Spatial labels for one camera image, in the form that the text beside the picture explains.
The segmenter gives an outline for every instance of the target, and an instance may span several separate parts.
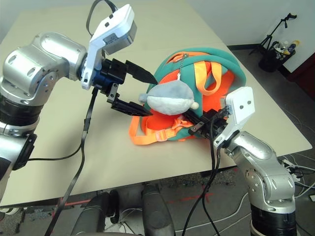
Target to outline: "table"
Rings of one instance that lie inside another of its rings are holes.
[[[169,54],[183,48],[205,46],[229,52],[184,1],[136,0],[131,3],[138,26],[136,39],[131,46],[115,53],[116,59],[130,60],[154,73]],[[90,37],[85,30],[85,20],[89,9],[90,6],[74,6],[21,13],[0,45],[1,65],[11,51],[28,45],[43,31],[60,32],[87,46]],[[91,20],[91,30],[109,14],[106,5],[97,8]],[[256,113],[244,130],[266,141],[278,155],[311,148],[250,72],[243,65],[241,67],[247,77],[247,86],[253,88],[256,106]],[[137,102],[139,93],[145,92],[147,86],[127,77],[125,84],[119,87],[121,99]],[[38,139],[31,158],[62,157],[77,149],[91,92],[81,89],[79,81],[62,78],[57,82],[40,115],[35,132]],[[136,146],[128,136],[131,118],[109,107],[106,97],[99,94],[86,141],[86,163],[72,194],[211,169],[206,140]],[[80,161],[81,157],[77,155],[63,161],[29,162],[11,174],[1,205],[63,196]],[[227,156],[222,157],[221,168],[233,165]]]

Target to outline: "orange buckle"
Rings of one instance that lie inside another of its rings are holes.
[[[156,131],[156,138],[158,142],[164,142],[167,140],[165,129]]]

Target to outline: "robotic arm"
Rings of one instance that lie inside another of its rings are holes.
[[[111,108],[133,116],[151,115],[143,106],[119,99],[118,86],[126,74],[156,84],[154,76],[130,61],[104,59],[133,42],[136,25],[129,4],[105,18],[92,36],[88,54],[84,46],[56,32],[37,35],[29,46],[12,52],[0,78],[0,201],[11,170],[26,165],[37,136],[41,109],[56,82],[67,77],[84,89],[98,88]]]
[[[248,184],[252,236],[296,236],[295,187],[290,173],[279,164],[268,144],[246,131],[239,131],[255,112],[252,89],[239,88],[223,102],[226,112],[221,112],[222,116],[214,110],[201,118],[192,111],[186,112],[185,117],[195,124],[190,134],[198,133],[210,139],[209,124],[216,117],[213,145],[222,147],[234,160]]]

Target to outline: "floor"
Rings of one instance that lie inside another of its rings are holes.
[[[245,67],[256,77],[261,85],[267,90],[272,98],[283,108],[290,119],[296,123],[297,127],[307,137],[307,139],[315,146],[315,133],[309,128],[315,130],[315,102],[311,100],[295,83],[288,82],[279,72],[267,73],[258,67],[258,61],[261,55],[259,53],[248,56],[249,50],[233,51],[233,54],[245,65]],[[294,155],[296,162],[299,165],[309,166],[315,168],[315,150],[307,150],[301,152],[313,160],[305,157]],[[305,183],[312,184],[315,181],[315,175],[305,176]],[[174,221],[175,229],[180,230],[183,228],[186,217],[190,208],[192,207],[195,199],[202,191],[202,183],[205,182],[199,174],[181,176],[170,179],[157,180],[161,194],[163,195],[171,216]],[[207,196],[207,209],[213,220],[224,218],[232,214],[239,206],[241,198],[247,192],[247,185],[244,181],[242,174],[238,168],[233,168],[228,171],[219,173],[216,182],[211,187]],[[140,207],[140,190],[141,184],[125,186],[119,189],[121,196],[121,209],[129,207]],[[296,187],[296,194],[301,191],[300,187]],[[311,202],[308,195],[315,194],[314,190],[308,192],[303,197],[296,200],[296,219],[299,224],[305,228],[309,233],[315,235],[315,203]],[[80,206],[75,206],[72,209],[64,210],[59,218],[55,227],[53,236],[69,235],[72,227],[82,211]],[[250,213],[250,205],[248,198],[245,197],[240,211],[233,217],[216,223],[219,231],[228,226],[230,228],[222,231],[222,236],[246,236],[249,235],[250,216],[238,221],[242,217]],[[40,216],[27,214],[24,222],[20,225],[20,232],[18,236],[41,236],[45,232],[51,216],[42,213]],[[142,229],[141,212],[138,210],[132,211],[128,217],[125,218],[128,226],[136,234],[144,234]],[[189,226],[195,226],[206,223],[207,218],[201,206],[196,208],[196,211],[189,223]],[[124,228],[113,226],[108,231],[124,232]],[[197,227],[188,230],[186,236],[196,235],[215,235],[211,225]]]

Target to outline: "gray plush toy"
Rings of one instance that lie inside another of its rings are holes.
[[[148,93],[141,94],[139,101],[147,102],[153,110],[165,115],[178,115],[199,107],[192,90],[180,80],[154,86]]]

